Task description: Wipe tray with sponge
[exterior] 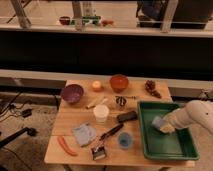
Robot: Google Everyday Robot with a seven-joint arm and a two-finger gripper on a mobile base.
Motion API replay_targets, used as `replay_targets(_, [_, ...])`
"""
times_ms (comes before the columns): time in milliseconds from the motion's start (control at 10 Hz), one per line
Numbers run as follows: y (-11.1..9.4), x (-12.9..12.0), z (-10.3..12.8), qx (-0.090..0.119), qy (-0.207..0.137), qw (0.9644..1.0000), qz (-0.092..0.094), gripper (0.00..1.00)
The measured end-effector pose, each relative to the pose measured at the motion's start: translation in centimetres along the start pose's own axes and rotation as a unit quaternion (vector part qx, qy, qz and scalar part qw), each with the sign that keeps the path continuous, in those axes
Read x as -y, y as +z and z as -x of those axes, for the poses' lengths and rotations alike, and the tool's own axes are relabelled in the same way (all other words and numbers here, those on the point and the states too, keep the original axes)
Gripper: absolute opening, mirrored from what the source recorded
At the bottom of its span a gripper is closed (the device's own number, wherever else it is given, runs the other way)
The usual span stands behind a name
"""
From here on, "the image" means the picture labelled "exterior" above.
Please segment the white gloved right hand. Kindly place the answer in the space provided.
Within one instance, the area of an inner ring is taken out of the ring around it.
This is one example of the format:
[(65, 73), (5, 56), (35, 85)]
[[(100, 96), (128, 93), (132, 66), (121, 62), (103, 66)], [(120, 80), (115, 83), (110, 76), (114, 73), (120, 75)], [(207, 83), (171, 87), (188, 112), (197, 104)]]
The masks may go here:
[(163, 117), (164, 124), (160, 128), (160, 131), (163, 133), (172, 133), (175, 131), (174, 126), (174, 116), (173, 115), (166, 115)]

